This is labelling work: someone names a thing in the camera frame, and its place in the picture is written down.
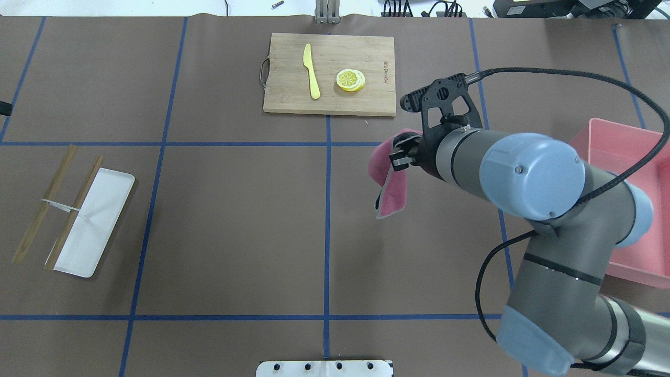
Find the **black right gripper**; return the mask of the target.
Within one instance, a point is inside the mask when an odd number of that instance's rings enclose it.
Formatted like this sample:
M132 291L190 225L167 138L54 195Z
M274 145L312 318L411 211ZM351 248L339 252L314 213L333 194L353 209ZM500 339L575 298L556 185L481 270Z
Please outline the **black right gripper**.
M410 138L393 138L392 152L388 155L393 172L416 165L436 179L442 179L437 168L437 152L445 134L429 137L421 134L410 134Z

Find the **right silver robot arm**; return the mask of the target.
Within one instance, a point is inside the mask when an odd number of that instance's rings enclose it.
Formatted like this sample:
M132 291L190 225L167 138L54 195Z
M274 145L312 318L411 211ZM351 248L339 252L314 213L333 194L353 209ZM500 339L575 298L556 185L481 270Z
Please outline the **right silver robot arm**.
M615 248L650 229L653 205L622 175L541 134L404 130L383 145L384 178L418 165L524 218L531 231L496 343L546 375L572 367L610 375L668 375L668 319L601 294Z

